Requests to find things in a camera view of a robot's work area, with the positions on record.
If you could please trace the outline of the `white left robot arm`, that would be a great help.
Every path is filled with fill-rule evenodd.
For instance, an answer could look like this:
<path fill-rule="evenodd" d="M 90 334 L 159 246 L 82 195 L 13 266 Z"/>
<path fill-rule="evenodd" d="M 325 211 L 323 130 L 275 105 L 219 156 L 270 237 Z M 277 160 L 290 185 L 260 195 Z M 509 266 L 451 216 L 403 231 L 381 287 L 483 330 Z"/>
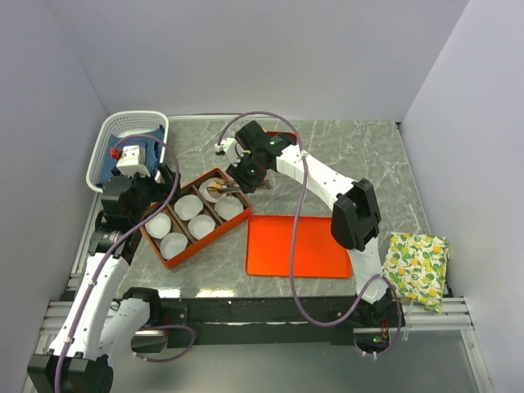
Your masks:
<path fill-rule="evenodd" d="M 88 247 L 87 265 L 73 305 L 43 355 L 32 355 L 27 372 L 38 392 L 108 392 L 114 364 L 134 333 L 157 327 L 163 318 L 156 290 L 137 289 L 109 318 L 114 294 L 132 263 L 141 227 L 151 221 L 151 204 L 160 208 L 180 194 L 180 173 L 159 166 L 161 183 L 152 177 L 119 174 L 102 187 Z"/>

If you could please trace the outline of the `orange biscuit cookie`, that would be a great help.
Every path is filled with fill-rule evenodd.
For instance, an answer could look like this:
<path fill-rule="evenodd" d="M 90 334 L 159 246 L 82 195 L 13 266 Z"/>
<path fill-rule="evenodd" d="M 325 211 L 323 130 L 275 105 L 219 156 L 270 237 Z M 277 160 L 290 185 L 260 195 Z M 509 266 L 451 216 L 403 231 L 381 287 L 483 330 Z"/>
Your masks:
<path fill-rule="evenodd" d="M 215 192 L 215 193 L 221 193 L 222 192 L 222 188 L 220 186 L 217 186 L 216 184 L 207 187 L 206 190 L 207 190 L 207 192 Z"/>

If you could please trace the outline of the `metal serving tongs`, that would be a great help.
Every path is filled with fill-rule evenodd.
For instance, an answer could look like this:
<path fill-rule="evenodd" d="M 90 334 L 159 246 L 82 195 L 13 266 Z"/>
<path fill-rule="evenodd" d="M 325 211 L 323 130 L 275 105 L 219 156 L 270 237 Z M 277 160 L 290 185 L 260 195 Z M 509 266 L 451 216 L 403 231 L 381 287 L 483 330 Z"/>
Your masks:
<path fill-rule="evenodd" d="M 209 192 L 209 193 L 227 194 L 227 193 L 240 192 L 242 190 L 237 183 L 234 183 L 227 179 L 219 179 L 218 181 L 214 181 L 213 183 L 210 183 L 207 187 L 211 185 L 215 185 L 215 184 L 222 188 L 222 192 L 221 193 Z"/>

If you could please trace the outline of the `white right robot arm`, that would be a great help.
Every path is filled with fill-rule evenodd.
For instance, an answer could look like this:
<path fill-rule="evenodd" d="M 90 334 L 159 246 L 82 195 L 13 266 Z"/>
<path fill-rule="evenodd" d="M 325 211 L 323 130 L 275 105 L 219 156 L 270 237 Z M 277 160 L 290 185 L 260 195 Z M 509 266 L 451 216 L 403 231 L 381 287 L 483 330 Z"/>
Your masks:
<path fill-rule="evenodd" d="M 270 133 L 256 121 L 232 138 L 220 137 L 215 152 L 228 158 L 227 173 L 244 193 L 255 192 L 272 170 L 324 202 L 332 212 L 331 235 L 350 257 L 358 296 L 352 309 L 370 327 L 386 318 L 393 294 L 382 277 L 378 251 L 382 217 L 367 179 L 356 181 L 337 173 L 303 150 L 297 134 Z"/>

